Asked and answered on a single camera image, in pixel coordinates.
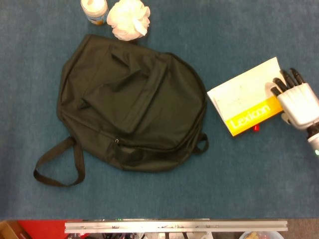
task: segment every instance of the yellow book cover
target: yellow book cover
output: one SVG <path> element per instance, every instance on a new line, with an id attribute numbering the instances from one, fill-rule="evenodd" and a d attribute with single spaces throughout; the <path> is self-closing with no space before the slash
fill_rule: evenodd
<path id="1" fill-rule="evenodd" d="M 284 82 L 276 57 L 207 92 L 233 136 L 283 110 L 270 91 L 275 77 Z"/>

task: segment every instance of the wrist of robotic hand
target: wrist of robotic hand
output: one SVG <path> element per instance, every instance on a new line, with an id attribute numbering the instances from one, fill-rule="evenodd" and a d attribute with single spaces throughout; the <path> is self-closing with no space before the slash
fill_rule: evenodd
<path id="1" fill-rule="evenodd" d="M 273 81 L 277 87 L 271 88 L 271 91 L 284 109 L 282 118 L 297 129 L 306 129 L 308 142 L 319 155 L 319 100 L 299 72 L 294 68 L 290 70 L 296 81 L 281 70 L 286 85 L 275 78 Z"/>

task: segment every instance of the blue carpet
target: blue carpet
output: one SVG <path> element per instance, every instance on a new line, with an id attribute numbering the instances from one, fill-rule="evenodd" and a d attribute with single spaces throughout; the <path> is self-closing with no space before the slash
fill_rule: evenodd
<path id="1" fill-rule="evenodd" d="M 139 45 L 178 55 L 207 90 L 277 56 L 319 93 L 317 0 L 144 3 L 151 25 Z M 80 0 L 2 0 L 0 21 L 1 219 L 319 217 L 319 161 L 306 133 L 276 116 L 233 138 L 211 103 L 209 150 L 173 171 L 123 172 L 85 153 L 82 184 L 38 183 L 39 156 L 68 135 L 56 116 L 63 64 L 85 34 L 113 36 L 86 19 Z M 72 181 L 72 152 L 42 172 Z"/>

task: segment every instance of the black backpack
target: black backpack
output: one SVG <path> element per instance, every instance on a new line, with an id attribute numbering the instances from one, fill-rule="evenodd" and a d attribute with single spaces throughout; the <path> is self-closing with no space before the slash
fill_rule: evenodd
<path id="1" fill-rule="evenodd" d="M 82 182 L 82 150 L 123 170 L 170 170 L 208 149 L 201 132 L 206 105 L 201 79 L 177 56 L 87 35 L 65 63 L 60 82 L 57 115 L 71 137 L 39 159 L 34 177 L 54 186 Z M 205 141 L 203 149 L 199 141 Z M 74 183 L 38 172 L 71 146 Z"/>

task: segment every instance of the backpack strap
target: backpack strap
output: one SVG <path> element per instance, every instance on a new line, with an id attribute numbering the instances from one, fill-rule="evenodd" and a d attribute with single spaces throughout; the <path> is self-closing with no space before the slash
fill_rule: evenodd
<path id="1" fill-rule="evenodd" d="M 205 141 L 205 145 L 202 148 L 199 148 L 197 145 L 195 146 L 194 150 L 193 150 L 193 153 L 194 154 L 201 154 L 203 152 L 205 152 L 208 147 L 209 147 L 209 142 L 208 142 L 208 138 L 207 138 L 207 135 L 205 133 L 201 133 L 198 137 L 198 140 L 197 140 L 197 143 L 199 142 L 202 142 L 202 141 Z"/>
<path id="2" fill-rule="evenodd" d="M 78 178 L 75 180 L 75 182 L 71 184 L 63 184 L 57 180 L 43 176 L 38 172 L 38 168 L 40 166 L 53 160 L 58 155 L 60 155 L 61 153 L 69 149 L 70 147 L 73 147 L 75 168 L 78 171 Z M 70 186 L 81 183 L 85 178 L 83 150 L 81 149 L 80 145 L 75 141 L 73 137 L 68 137 L 64 141 L 60 142 L 59 144 L 51 148 L 44 155 L 42 155 L 42 157 L 36 163 L 33 175 L 35 179 L 38 180 L 39 182 L 47 184 L 47 185 L 51 185 L 51 186 L 70 187 Z"/>

